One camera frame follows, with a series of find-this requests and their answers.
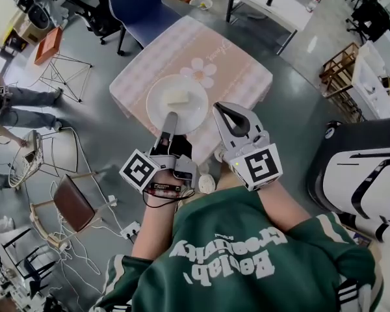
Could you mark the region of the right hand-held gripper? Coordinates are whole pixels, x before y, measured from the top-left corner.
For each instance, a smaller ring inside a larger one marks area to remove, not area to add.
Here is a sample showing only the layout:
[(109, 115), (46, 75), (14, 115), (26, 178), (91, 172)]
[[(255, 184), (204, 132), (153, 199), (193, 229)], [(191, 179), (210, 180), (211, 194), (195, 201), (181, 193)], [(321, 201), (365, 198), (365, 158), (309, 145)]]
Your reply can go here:
[[(223, 161), (240, 179), (248, 191), (258, 190), (275, 182), (283, 174), (275, 143), (270, 143), (269, 134), (257, 115), (241, 105), (216, 102), (213, 115), (222, 142), (226, 147)], [(238, 139), (260, 133), (252, 140), (236, 146)]]

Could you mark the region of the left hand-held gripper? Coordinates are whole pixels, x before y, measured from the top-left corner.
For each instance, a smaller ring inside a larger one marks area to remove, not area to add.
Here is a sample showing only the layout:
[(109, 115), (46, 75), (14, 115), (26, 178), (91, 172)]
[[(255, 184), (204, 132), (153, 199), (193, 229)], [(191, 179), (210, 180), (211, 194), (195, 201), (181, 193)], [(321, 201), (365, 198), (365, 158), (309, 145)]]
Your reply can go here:
[[(192, 161), (192, 145), (176, 136), (178, 115), (166, 115), (162, 133), (147, 152), (135, 150), (120, 169), (120, 176), (139, 193), (193, 193), (198, 183), (198, 167)], [(179, 184), (160, 182), (156, 175), (168, 172)]]

